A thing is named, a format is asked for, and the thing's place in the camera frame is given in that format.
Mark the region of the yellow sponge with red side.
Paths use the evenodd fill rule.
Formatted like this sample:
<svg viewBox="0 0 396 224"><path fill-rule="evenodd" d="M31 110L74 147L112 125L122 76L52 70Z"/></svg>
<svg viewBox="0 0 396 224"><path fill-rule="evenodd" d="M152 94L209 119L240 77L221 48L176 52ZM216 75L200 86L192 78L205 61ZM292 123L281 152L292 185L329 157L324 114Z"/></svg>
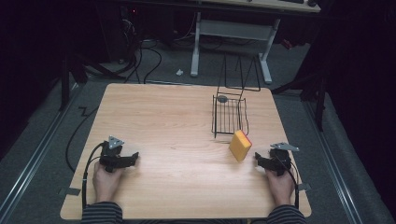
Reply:
<svg viewBox="0 0 396 224"><path fill-rule="evenodd" d="M238 130L233 134L229 149L237 161L243 161L251 146L252 143L247 135L242 130Z"/></svg>

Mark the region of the black wire rack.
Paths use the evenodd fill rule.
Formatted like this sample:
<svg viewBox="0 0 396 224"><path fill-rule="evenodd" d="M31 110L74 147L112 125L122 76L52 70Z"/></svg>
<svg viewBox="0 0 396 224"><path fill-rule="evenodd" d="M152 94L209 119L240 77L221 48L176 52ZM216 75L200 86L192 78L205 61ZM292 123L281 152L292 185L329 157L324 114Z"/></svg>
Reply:
<svg viewBox="0 0 396 224"><path fill-rule="evenodd" d="M244 71L242 59L238 56L234 72L239 79L236 85L228 82L227 55L224 55L217 91L212 96L211 132L215 138L219 135L233 135L238 130L249 132L248 103L245 93L258 92L262 89L255 57L251 58L247 71ZM220 103L217 100L220 95L226 96L228 102Z"/></svg>

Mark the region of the metal floor rail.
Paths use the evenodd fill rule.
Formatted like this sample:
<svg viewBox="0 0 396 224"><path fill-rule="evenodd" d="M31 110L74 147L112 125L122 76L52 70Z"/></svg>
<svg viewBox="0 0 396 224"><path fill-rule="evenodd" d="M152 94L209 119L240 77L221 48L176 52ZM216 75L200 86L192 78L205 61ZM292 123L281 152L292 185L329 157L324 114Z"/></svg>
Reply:
<svg viewBox="0 0 396 224"><path fill-rule="evenodd" d="M345 179L342 177L340 169L334 160L331 152L330 145L326 139L323 131L321 131L315 121L315 112L312 105L309 103L302 103L304 111L310 119L311 126L313 127L315 134L320 143L320 150L322 152L324 163L328 169L328 173L333 182L334 188L337 192L338 198L346 212L349 224L362 224L361 215L356 207L353 200L349 187Z"/></svg>
<svg viewBox="0 0 396 224"><path fill-rule="evenodd" d="M7 194L7 197L0 204L0 224L7 224L23 193L28 188L31 180L35 176L38 167L48 153L50 142L52 141L53 136L59 129L66 113L70 108L70 105L78 97L82 89L82 84L75 83L72 86L69 102L65 104L62 110L57 111L53 121L51 122L48 129L45 131L44 135L38 142L38 145L35 147L35 150L31 154L29 161L23 166L23 169L19 173L18 178L15 180L12 188Z"/></svg>

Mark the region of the person's right hand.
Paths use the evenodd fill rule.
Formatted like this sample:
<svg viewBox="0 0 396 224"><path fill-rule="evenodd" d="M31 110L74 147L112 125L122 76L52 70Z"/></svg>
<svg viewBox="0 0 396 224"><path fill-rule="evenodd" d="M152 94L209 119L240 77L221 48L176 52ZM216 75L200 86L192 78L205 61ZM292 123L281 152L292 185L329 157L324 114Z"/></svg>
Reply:
<svg viewBox="0 0 396 224"><path fill-rule="evenodd" d="M277 175L276 172L266 170L269 189L276 206L291 205L291 195L294 191L294 182L289 174Z"/></svg>

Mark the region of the person's left hand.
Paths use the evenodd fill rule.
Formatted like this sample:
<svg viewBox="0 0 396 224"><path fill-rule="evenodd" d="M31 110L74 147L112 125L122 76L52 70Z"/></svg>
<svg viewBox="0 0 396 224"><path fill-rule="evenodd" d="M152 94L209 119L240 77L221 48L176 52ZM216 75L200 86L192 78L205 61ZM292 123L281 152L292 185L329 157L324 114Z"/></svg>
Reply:
<svg viewBox="0 0 396 224"><path fill-rule="evenodd" d="M97 203L113 202L123 172L123 169L116 169L112 173L109 173L106 167L100 162L94 165L92 182L95 189L95 201Z"/></svg>

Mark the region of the black metal stand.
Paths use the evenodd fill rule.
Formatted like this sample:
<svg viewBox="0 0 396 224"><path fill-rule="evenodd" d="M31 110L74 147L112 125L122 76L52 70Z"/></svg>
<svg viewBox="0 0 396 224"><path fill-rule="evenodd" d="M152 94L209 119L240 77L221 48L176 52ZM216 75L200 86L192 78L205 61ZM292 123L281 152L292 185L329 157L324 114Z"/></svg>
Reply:
<svg viewBox="0 0 396 224"><path fill-rule="evenodd" d="M79 84L85 84L88 81L88 76L86 75L85 66L88 65L92 67L94 70L100 72L101 74L121 79L121 76L117 75L115 72L108 70L103 67L99 63L95 63L94 61L88 59L87 57L76 54L73 52L67 52L64 56L64 60L62 61L62 74L61 74L61 85L62 85L62 94L61 94L61 106L60 110L65 110L66 106L70 101L70 87L69 87L69 79L73 77L74 80Z"/></svg>
<svg viewBox="0 0 396 224"><path fill-rule="evenodd" d="M329 75L329 69L325 66L317 68L300 68L296 78L278 88L272 90L272 94L280 94L287 90L301 90L300 99L304 102L315 101L316 109L314 110L314 122L317 128L322 132L323 111L325 109L324 101L326 94L326 84Z"/></svg>

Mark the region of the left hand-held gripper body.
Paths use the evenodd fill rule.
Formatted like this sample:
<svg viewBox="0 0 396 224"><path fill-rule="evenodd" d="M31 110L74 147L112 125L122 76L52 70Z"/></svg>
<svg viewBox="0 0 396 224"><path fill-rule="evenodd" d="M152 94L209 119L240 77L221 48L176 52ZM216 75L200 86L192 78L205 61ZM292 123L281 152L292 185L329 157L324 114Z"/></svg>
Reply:
<svg viewBox="0 0 396 224"><path fill-rule="evenodd" d="M120 156L123 144L122 140L112 135L104 142L99 162L105 166L107 172L112 173L115 169L128 166L127 158Z"/></svg>

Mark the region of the dark computer tower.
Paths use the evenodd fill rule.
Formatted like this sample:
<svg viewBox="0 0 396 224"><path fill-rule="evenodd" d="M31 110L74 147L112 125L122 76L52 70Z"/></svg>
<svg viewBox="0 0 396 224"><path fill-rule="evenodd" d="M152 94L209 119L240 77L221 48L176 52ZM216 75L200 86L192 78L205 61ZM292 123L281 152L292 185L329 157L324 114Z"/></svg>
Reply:
<svg viewBox="0 0 396 224"><path fill-rule="evenodd" d="M111 62L126 63L134 58L136 41L132 10L108 2L96 5Z"/></svg>

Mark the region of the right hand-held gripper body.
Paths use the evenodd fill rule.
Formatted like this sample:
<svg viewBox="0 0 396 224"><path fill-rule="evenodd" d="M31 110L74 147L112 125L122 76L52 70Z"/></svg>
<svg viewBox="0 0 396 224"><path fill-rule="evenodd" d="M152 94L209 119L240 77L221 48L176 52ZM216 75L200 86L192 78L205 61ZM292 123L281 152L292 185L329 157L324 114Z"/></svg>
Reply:
<svg viewBox="0 0 396 224"><path fill-rule="evenodd" d="M297 152L300 149L285 142L271 145L269 150L271 166L270 170L275 171L277 176L281 176L291 167L290 152Z"/></svg>

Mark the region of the white metal frame desk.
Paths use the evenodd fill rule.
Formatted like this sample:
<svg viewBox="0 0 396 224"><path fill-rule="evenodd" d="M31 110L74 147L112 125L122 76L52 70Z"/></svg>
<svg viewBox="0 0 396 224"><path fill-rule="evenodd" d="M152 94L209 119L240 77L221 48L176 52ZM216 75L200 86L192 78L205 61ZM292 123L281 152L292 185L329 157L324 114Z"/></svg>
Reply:
<svg viewBox="0 0 396 224"><path fill-rule="evenodd" d="M317 14L321 8L316 0L197 0L202 7L205 3L217 4L219 7L241 7L243 9L266 9L269 12L283 13L296 12ZM248 40L264 41L266 46L263 52L258 54L262 69L262 75L266 84L272 83L271 74L268 67L267 57L273 45L280 17L276 16L266 24L251 22L237 22L226 19L202 19L201 13L196 13L194 49L191 58L191 76L197 77L199 74L200 61L200 37L202 35L230 37Z"/></svg>

